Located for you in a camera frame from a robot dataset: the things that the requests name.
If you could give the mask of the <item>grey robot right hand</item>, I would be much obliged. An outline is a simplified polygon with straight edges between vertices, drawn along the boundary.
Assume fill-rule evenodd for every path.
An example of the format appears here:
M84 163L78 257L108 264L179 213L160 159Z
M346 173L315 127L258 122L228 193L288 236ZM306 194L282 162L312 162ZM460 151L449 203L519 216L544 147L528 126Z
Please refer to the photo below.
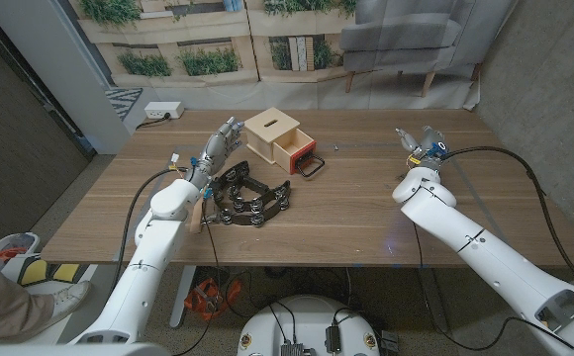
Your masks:
M409 169L425 167L438 171L443 160L449 153L444 135L430 126L423 126L423 138L415 140L409 133L396 128L396 133L401 138L402 146L410 152L406 164Z

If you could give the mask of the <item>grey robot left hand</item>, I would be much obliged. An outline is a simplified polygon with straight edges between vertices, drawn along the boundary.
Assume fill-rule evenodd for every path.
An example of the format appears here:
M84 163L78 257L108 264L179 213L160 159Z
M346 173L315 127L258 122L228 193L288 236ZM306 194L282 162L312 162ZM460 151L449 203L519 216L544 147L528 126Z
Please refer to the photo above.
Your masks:
M223 168L231 153L240 146L239 137L243 127L244 122L230 117L210 136L188 178L190 183L198 189L208 184L209 179Z

